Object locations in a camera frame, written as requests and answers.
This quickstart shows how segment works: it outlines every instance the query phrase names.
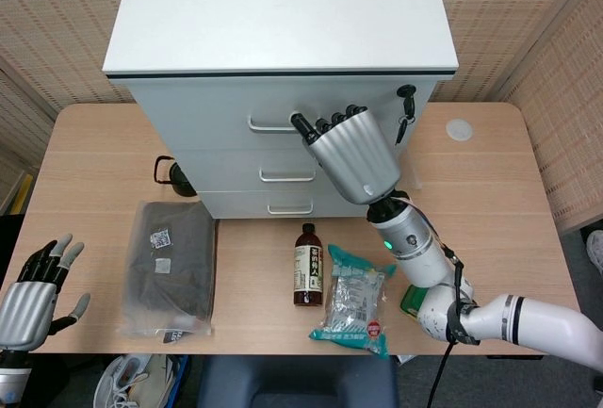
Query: robotic arm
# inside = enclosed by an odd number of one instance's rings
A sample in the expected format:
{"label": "robotic arm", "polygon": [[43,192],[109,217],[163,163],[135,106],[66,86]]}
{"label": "robotic arm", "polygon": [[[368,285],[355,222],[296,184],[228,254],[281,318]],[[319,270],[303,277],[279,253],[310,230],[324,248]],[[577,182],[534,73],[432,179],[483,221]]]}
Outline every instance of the robotic arm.
{"label": "robotic arm", "polygon": [[335,113],[332,124],[320,119],[317,129],[299,113],[291,123],[339,193],[369,205],[368,221],[412,284],[407,296],[426,291],[414,312],[426,334],[472,345],[506,340],[603,372],[603,332],[581,313],[515,295],[476,305],[454,251],[406,193],[395,191],[399,165],[365,106]]}
{"label": "robotic arm", "polygon": [[27,354],[48,335],[76,323],[88,307],[90,294],[85,293],[71,314],[53,320],[69,268],[84,250],[83,243],[75,243],[65,252],[72,238],[68,234],[33,253],[0,304],[0,406],[21,401],[31,373]]}

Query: cabinet top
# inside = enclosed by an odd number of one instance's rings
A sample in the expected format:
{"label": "cabinet top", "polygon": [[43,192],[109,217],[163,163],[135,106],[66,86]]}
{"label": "cabinet top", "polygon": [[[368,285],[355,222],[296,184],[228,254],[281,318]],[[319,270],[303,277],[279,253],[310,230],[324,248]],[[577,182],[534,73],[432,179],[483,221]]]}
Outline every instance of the cabinet top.
{"label": "cabinet top", "polygon": [[442,0],[122,0],[104,71],[451,75]]}

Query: robot finger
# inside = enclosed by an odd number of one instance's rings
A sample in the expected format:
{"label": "robot finger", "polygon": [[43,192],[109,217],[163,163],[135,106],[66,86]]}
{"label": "robot finger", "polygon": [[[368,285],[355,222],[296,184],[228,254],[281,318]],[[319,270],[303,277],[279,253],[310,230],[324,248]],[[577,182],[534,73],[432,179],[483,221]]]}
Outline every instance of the robot finger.
{"label": "robot finger", "polygon": [[41,274],[41,269],[43,269],[43,266],[49,259],[50,252],[55,247],[55,245],[57,245],[57,241],[53,240],[49,242],[46,246],[44,246],[41,250],[31,254],[31,256],[23,265],[21,273],[17,278],[17,282],[19,283],[21,281],[35,281],[35,278],[39,274]]}
{"label": "robot finger", "polygon": [[354,115],[354,109],[358,106],[351,104],[346,107],[346,117],[349,119]]}
{"label": "robot finger", "polygon": [[342,123],[345,120],[346,120],[346,117],[339,112],[333,113],[333,116],[331,116],[331,123],[333,124],[333,127]]}
{"label": "robot finger", "polygon": [[325,134],[331,130],[331,125],[326,120],[320,118],[317,120],[317,130],[320,133]]}
{"label": "robot finger", "polygon": [[300,132],[307,144],[312,144],[320,138],[320,132],[315,129],[301,113],[291,115],[289,119],[291,124]]}
{"label": "robot finger", "polygon": [[63,255],[63,253],[65,252],[65,249],[67,248],[67,246],[72,242],[73,240],[73,236],[71,234],[66,234],[63,237],[61,237],[58,242],[57,245],[55,245],[55,248],[53,248],[53,250],[50,252],[50,256],[51,257],[61,257]]}
{"label": "robot finger", "polygon": [[58,266],[64,269],[69,269],[75,258],[81,254],[83,250],[84,243],[78,241],[69,249],[69,251],[67,251],[65,255],[61,257],[60,261],[58,262]]}
{"label": "robot finger", "polygon": [[71,267],[73,261],[79,254],[82,253],[83,250],[84,243],[77,242],[70,248],[69,251],[67,251],[65,255],[61,257],[53,277],[50,281],[48,281],[57,286],[57,293],[59,293],[60,289],[63,287],[63,283],[65,282],[65,278],[67,278],[67,273],[69,272],[69,268]]}
{"label": "robot finger", "polygon": [[46,261],[44,268],[41,270],[41,276],[38,281],[42,281],[44,283],[52,283],[53,276],[55,275],[55,271],[57,271],[58,260],[60,257],[54,256],[49,257]]}
{"label": "robot finger", "polygon": [[50,324],[50,329],[48,330],[48,335],[55,335],[59,331],[62,331],[65,328],[77,323],[77,321],[80,320],[86,312],[89,302],[90,294],[85,293],[80,297],[79,301],[77,302],[77,305],[69,316],[57,318],[52,321],[52,323]]}

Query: white robotic arm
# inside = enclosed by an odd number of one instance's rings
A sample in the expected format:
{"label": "white robotic arm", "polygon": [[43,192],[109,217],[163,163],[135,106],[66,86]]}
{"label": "white robotic arm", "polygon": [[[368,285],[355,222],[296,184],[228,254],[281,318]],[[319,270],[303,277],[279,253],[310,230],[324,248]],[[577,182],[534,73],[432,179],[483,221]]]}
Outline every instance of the white robotic arm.
{"label": "white robotic arm", "polygon": [[333,123],[318,120],[317,129],[299,113],[291,123],[339,193],[369,205],[367,219],[411,290],[427,289],[415,312],[423,331],[450,343],[506,340],[603,372],[603,332],[581,313],[515,295],[500,295],[483,307],[473,302],[463,264],[420,209],[394,190],[399,166],[370,112],[349,106],[346,113],[335,113]]}

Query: white shoe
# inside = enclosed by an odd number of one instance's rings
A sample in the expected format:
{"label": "white shoe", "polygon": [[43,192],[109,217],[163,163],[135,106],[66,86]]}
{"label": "white shoe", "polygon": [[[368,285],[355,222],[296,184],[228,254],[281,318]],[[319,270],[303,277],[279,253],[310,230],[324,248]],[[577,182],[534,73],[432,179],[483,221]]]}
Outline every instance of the white shoe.
{"label": "white shoe", "polygon": [[151,354],[126,354],[119,356],[107,366],[94,392],[94,408],[138,408],[127,404],[130,387],[147,378],[144,369]]}
{"label": "white shoe", "polygon": [[597,229],[588,235],[586,253],[599,273],[603,274],[603,231]]}
{"label": "white shoe", "polygon": [[175,382],[176,367],[168,355],[154,354],[145,369],[148,377],[132,385],[128,399],[138,408],[164,408]]}

